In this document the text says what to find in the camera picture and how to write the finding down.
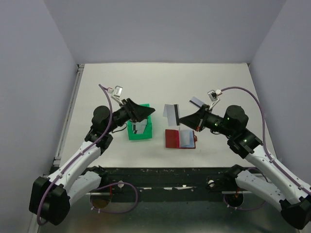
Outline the green plastic card tray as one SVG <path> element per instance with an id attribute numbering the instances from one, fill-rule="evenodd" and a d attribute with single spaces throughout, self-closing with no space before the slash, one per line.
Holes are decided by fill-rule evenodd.
<path id="1" fill-rule="evenodd" d="M 129 140 L 147 140 L 153 137 L 151 115 L 142 122 L 133 123 L 127 121 L 127 132 Z"/>

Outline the red card holder wallet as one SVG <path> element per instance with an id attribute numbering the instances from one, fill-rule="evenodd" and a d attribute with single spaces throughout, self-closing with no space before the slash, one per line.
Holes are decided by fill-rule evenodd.
<path id="1" fill-rule="evenodd" d="M 193 130 L 165 130 L 165 148 L 195 149 L 197 137 Z"/>

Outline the white striped card front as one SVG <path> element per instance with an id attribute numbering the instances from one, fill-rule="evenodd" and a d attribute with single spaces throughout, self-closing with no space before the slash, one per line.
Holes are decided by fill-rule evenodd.
<path id="1" fill-rule="evenodd" d="M 179 126 L 179 105 L 169 104 L 167 106 L 167 119 L 169 126 Z"/>

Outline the white striped card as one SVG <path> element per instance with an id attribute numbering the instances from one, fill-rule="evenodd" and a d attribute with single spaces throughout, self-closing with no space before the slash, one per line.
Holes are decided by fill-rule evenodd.
<path id="1" fill-rule="evenodd" d="M 167 106 L 167 119 L 169 126 L 179 126 L 179 105 L 169 104 Z"/>
<path id="2" fill-rule="evenodd" d="M 164 117 L 169 117 L 174 115 L 174 105 L 173 104 L 165 104 L 164 105 L 164 111 L 163 111 L 163 116 Z"/>

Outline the white striped card back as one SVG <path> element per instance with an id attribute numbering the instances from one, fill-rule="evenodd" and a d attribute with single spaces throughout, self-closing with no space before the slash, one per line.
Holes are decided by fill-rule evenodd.
<path id="1" fill-rule="evenodd" d="M 164 105 L 164 111 L 163 111 L 163 116 L 164 117 L 169 117 L 174 115 L 174 105 L 173 104 L 165 104 Z"/>

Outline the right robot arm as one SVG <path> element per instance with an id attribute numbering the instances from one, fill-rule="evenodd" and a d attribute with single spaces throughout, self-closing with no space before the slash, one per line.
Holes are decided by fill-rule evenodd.
<path id="1" fill-rule="evenodd" d="M 311 186 L 294 175 L 264 146 L 263 142 L 246 127 L 248 116 L 237 105 L 227 107 L 223 117 L 213 114 L 209 106 L 201 108 L 179 122 L 200 132 L 205 128 L 227 137 L 229 148 L 258 168 L 269 180 L 255 178 L 246 169 L 235 166 L 224 177 L 229 190 L 237 187 L 248 190 L 280 211 L 292 227 L 302 230 L 311 220 Z"/>

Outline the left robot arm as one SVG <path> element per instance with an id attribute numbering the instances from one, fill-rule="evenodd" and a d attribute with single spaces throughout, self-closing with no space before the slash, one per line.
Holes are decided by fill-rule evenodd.
<path id="1" fill-rule="evenodd" d="M 38 225 L 60 224 L 76 199 L 92 189 L 104 191 L 107 178 L 86 168 L 108 149 L 113 140 L 112 131 L 128 121 L 142 122 L 153 112 L 154 108 L 136 104 L 131 99 L 122 100 L 117 111 L 113 111 L 111 105 L 98 106 L 80 148 L 54 173 L 34 181 L 29 211 L 36 214 Z"/>

